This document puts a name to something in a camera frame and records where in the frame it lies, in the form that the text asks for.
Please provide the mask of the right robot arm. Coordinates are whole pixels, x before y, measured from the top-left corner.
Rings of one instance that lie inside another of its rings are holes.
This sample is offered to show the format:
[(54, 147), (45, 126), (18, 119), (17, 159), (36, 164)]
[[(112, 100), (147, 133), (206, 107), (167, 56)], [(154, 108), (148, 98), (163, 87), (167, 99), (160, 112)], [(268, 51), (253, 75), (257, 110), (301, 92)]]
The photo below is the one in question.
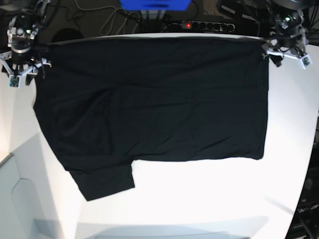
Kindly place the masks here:
[(10, 87), (19, 88), (22, 79), (25, 84), (39, 74), (45, 78), (45, 66), (51, 62), (41, 56), (43, 47), (37, 36), (44, 28), (49, 0), (2, 0), (0, 8), (16, 12), (7, 27), (9, 51), (0, 54), (1, 71), (8, 77)]

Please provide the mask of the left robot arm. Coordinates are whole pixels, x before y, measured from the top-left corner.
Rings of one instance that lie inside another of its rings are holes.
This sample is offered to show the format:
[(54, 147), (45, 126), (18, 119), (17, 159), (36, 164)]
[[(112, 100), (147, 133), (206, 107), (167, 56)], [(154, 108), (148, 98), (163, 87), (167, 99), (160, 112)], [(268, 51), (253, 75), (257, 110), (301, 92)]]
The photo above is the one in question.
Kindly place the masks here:
[(273, 33), (265, 38), (264, 56), (270, 57), (280, 67), (285, 58), (296, 60), (300, 68), (306, 69), (312, 64), (306, 52), (308, 40), (303, 10), (313, 5), (313, 0), (267, 0), (266, 6), (270, 22), (274, 25)]

